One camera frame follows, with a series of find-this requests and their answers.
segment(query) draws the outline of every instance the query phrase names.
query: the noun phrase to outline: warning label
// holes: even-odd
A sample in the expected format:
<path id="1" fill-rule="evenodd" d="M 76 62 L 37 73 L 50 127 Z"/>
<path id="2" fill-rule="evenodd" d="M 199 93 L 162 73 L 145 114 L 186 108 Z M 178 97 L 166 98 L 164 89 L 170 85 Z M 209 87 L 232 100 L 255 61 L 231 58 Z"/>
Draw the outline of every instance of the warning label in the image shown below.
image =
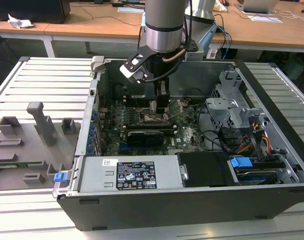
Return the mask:
<path id="1" fill-rule="evenodd" d="M 116 174 L 118 190 L 156 189 L 156 174 L 153 161 L 118 162 Z"/>

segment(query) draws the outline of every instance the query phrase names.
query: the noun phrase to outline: blue tab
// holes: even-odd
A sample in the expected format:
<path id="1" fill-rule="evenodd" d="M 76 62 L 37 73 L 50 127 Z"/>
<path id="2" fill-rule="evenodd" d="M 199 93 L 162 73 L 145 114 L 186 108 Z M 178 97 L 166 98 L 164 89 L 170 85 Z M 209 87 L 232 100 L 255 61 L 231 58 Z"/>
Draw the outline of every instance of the blue tab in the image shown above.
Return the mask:
<path id="1" fill-rule="evenodd" d="M 234 168 L 251 168 L 253 166 L 249 157 L 234 157 L 231 159 Z"/>
<path id="2" fill-rule="evenodd" d="M 67 182 L 67 173 L 66 172 L 58 172 L 54 175 L 54 182 L 56 183 L 66 183 Z"/>

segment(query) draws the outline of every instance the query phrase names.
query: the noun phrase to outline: laptop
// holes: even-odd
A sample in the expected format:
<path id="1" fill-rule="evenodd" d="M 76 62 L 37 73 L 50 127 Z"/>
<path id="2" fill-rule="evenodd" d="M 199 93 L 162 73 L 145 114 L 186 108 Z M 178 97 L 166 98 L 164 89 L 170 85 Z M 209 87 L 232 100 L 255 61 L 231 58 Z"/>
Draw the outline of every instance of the laptop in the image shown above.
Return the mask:
<path id="1" fill-rule="evenodd" d="M 244 0 L 244 3 L 236 3 L 235 6 L 245 12 L 270 14 L 279 0 Z"/>

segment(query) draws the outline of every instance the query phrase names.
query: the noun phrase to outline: aluminum extrusion table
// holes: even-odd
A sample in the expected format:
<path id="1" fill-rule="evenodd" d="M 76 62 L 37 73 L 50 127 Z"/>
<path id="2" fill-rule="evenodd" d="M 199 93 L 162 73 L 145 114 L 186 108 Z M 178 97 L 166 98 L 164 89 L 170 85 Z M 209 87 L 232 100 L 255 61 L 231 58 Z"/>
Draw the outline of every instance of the aluminum extrusion table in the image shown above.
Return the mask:
<path id="1" fill-rule="evenodd" d="M 54 122 L 72 117 L 81 123 L 91 80 L 90 61 L 32 57 L 18 62 L 0 86 L 0 119 L 13 115 L 20 123 L 31 123 L 32 117 L 25 113 L 27 103 L 43 101 L 45 114 Z M 267 63 L 247 65 L 304 140 L 304 96 L 278 68 Z M 81 232 L 51 192 L 0 192 L 0 239 L 304 240 L 304 203 L 269 220 Z"/>

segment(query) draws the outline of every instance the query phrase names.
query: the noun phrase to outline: blue cable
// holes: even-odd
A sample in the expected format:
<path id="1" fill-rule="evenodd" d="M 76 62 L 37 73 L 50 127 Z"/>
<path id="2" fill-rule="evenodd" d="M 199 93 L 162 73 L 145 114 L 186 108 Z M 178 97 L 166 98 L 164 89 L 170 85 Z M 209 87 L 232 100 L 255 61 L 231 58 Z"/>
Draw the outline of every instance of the blue cable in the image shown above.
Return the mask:
<path id="1" fill-rule="evenodd" d="M 227 55 L 227 52 L 228 50 L 230 49 L 230 41 L 229 41 L 229 38 L 228 38 L 228 34 L 218 25 L 216 25 L 217 28 L 226 36 L 227 38 L 227 48 L 226 48 L 226 52 L 225 52 L 225 55 L 223 56 L 223 59 L 225 59 L 226 55 Z"/>

